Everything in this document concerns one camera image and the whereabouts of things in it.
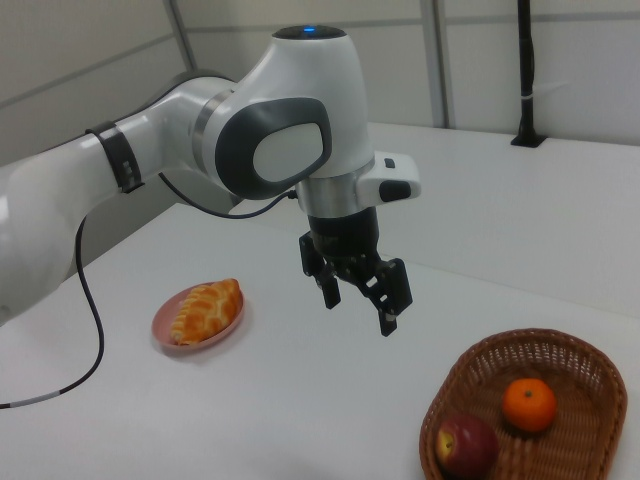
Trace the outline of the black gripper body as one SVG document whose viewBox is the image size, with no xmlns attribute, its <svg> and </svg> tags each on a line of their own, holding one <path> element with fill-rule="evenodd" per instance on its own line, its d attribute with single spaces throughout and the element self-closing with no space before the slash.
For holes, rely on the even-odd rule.
<svg viewBox="0 0 640 480">
<path fill-rule="evenodd" d="M 377 251 L 378 219 L 374 207 L 339 218 L 309 216 L 308 222 L 306 266 L 321 266 L 323 261 L 333 259 L 355 258 L 369 266 L 380 261 Z"/>
</svg>

